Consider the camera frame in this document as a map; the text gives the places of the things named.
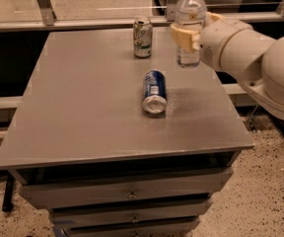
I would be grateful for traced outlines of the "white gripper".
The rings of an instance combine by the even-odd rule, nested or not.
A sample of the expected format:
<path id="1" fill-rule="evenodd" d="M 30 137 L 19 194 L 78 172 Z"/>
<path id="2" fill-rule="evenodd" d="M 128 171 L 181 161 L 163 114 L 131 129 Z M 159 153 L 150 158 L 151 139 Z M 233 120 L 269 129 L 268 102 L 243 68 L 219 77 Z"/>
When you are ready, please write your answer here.
<path id="1" fill-rule="evenodd" d="M 255 31 L 252 25 L 211 12 L 205 13 L 205 28 L 187 30 L 171 24 L 171 36 L 177 46 L 188 52 L 200 49 L 203 63 L 225 72 L 238 83 L 261 78 L 261 61 L 275 39 Z"/>

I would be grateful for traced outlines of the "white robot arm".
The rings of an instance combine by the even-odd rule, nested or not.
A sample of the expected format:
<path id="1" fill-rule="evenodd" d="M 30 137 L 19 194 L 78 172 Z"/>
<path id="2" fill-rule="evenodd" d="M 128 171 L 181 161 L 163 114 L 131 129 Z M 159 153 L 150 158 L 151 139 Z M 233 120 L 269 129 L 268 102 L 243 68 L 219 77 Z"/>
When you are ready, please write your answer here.
<path id="1" fill-rule="evenodd" d="M 171 24 L 175 44 L 232 76 L 273 116 L 284 120 L 284 37 L 273 39 L 243 21 L 207 13 L 205 26 Z"/>

